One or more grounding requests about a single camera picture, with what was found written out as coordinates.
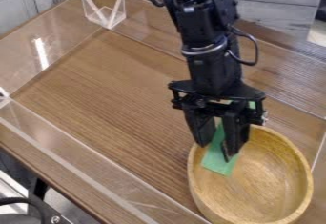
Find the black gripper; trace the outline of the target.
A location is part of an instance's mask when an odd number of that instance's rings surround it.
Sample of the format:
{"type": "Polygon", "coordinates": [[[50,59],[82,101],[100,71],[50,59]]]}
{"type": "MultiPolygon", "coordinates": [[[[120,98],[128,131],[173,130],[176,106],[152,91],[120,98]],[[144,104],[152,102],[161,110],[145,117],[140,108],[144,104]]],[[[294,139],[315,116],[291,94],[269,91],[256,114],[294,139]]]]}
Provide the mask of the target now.
{"type": "Polygon", "coordinates": [[[215,134],[215,117],[221,118],[224,160],[239,153],[248,141],[249,124],[264,123],[264,92],[248,86],[241,78],[241,66],[251,66],[240,59],[236,42],[223,41],[208,46],[183,45],[188,80],[169,83],[173,108],[183,110],[195,142],[204,147],[215,134]]]}

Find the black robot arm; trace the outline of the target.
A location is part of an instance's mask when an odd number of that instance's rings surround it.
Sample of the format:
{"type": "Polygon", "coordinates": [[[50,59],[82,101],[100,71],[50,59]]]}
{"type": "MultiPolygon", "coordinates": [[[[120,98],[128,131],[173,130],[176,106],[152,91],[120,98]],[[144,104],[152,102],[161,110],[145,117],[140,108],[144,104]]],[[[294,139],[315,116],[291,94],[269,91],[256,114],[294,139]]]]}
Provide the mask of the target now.
{"type": "Polygon", "coordinates": [[[165,8],[180,35],[180,53],[189,71],[187,80],[168,84],[172,106],[183,111],[196,143],[205,146],[224,129],[221,154],[225,160],[248,141],[249,128],[264,122],[264,92],[243,82],[241,68],[256,60],[239,57],[237,39],[252,36],[239,30],[235,0],[149,0],[165,8]]]}

